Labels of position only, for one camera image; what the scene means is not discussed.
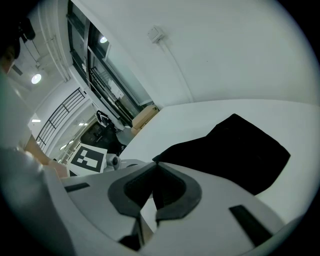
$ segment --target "railing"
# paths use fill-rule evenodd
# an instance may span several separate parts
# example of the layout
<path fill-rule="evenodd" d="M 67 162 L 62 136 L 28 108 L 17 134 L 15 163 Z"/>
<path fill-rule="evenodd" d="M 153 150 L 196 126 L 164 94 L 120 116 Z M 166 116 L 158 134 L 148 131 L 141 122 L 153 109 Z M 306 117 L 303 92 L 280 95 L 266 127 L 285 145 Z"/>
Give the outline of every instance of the railing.
<path fill-rule="evenodd" d="M 42 150 L 46 147 L 51 136 L 54 134 L 55 130 L 59 127 L 62 121 L 80 102 L 84 100 L 84 98 L 85 96 L 80 91 L 80 88 L 78 88 L 56 108 L 53 114 L 45 122 L 39 135 L 36 137 L 36 142 Z"/>

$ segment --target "ceiling light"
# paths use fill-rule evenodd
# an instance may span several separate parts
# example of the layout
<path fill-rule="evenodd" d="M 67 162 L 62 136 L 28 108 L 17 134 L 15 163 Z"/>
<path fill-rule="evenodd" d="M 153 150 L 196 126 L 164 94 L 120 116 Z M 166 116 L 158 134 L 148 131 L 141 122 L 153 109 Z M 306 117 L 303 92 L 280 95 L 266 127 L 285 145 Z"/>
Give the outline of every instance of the ceiling light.
<path fill-rule="evenodd" d="M 100 43 L 101 43 L 101 44 L 103 44 L 103 43 L 105 43 L 105 42 L 107 42 L 107 41 L 108 41 L 108 40 L 106 39 L 105 36 L 103 36 L 103 37 L 100 38 Z"/>
<path fill-rule="evenodd" d="M 64 149 L 67 146 L 67 144 L 65 144 L 64 146 L 60 147 L 60 150 Z"/>
<path fill-rule="evenodd" d="M 35 84 L 39 83 L 40 80 L 41 80 L 41 75 L 35 74 L 31 79 L 31 83 L 33 83 L 35 85 Z"/>

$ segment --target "black cloth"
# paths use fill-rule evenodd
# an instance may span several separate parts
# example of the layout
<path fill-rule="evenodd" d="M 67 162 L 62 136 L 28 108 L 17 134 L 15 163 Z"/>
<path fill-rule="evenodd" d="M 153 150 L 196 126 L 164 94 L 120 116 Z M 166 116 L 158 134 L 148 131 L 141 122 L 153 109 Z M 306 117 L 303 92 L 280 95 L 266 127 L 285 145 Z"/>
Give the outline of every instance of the black cloth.
<path fill-rule="evenodd" d="M 273 184 L 289 158 L 276 140 L 232 114 L 207 136 L 173 145 L 152 160 L 226 178 L 256 195 Z"/>

